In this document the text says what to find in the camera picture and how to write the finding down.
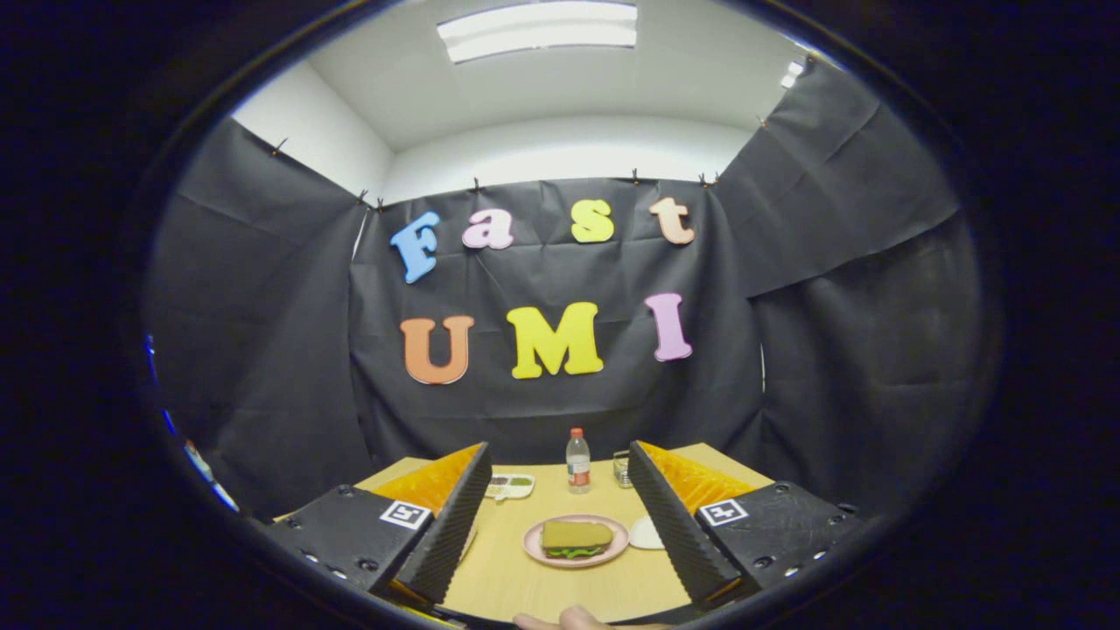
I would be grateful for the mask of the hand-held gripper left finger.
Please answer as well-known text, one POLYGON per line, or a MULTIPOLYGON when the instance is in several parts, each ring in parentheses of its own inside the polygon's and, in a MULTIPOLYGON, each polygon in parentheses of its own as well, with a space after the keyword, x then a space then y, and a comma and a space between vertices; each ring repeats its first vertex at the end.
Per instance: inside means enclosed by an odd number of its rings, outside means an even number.
POLYGON ((357 592, 440 605, 492 478, 487 442, 373 491, 343 484, 262 531, 306 569, 357 592))

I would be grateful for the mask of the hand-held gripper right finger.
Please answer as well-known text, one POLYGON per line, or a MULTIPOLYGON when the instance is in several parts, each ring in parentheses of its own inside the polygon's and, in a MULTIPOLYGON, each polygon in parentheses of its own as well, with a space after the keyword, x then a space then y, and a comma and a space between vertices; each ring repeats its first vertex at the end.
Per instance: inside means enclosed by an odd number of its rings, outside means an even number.
POLYGON ((752 487, 643 441, 629 445, 628 476, 696 606, 792 581, 864 526, 795 483, 752 487))

